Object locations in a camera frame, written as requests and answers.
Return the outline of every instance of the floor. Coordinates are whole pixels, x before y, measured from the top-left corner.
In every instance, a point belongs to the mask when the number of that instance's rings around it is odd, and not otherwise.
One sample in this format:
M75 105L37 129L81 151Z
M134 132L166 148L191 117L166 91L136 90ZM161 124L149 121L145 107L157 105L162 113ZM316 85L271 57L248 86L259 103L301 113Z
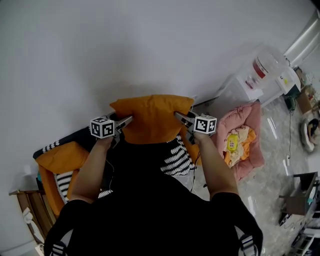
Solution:
M210 106L201 106L210 113ZM293 174L308 172L307 153L299 138L299 123L303 116L297 108L291 116L291 158L289 154L290 115L282 97L262 109L260 146L265 165L256 168L238 182L239 194L246 207L255 217L263 235L263 255L281 256L287 253L299 232L301 216L293 215L281 227L278 225L283 200L278 195L286 194L294 186ZM195 174L193 192L209 200L202 168Z

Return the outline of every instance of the pink pet bed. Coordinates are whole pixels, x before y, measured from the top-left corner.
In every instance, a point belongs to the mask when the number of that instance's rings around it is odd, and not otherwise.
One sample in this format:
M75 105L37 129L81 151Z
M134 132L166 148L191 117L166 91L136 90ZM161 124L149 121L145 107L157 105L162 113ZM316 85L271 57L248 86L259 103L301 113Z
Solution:
M254 168L265 164L260 150L260 119L261 106L259 102L239 106L219 120L216 133L211 137L218 152L224 157L224 142L231 130L239 128L242 125L249 126L254 130L256 138L250 144L249 157L231 168L237 181L247 176Z

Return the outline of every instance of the hand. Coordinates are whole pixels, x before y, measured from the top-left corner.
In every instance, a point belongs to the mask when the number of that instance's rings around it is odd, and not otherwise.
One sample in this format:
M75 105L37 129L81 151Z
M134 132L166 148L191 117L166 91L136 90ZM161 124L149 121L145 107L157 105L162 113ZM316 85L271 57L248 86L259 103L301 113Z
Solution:
M207 135L205 133L197 132L197 131L195 131L193 133L193 135L195 137L194 142L196 144L200 144L200 143L204 142L205 140L210 139L209 135Z
M110 149L111 147L111 142L113 141L114 137L107 137L107 138L99 138L96 141L97 145L103 146L106 150Z

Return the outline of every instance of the plastic container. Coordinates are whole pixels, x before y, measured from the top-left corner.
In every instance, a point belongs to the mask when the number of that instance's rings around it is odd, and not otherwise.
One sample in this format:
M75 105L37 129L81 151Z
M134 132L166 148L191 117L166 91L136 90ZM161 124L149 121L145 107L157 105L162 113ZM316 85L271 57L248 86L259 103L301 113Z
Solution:
M268 84L267 81L279 77L288 66L278 49L264 46L247 70L245 83L251 89L262 89Z

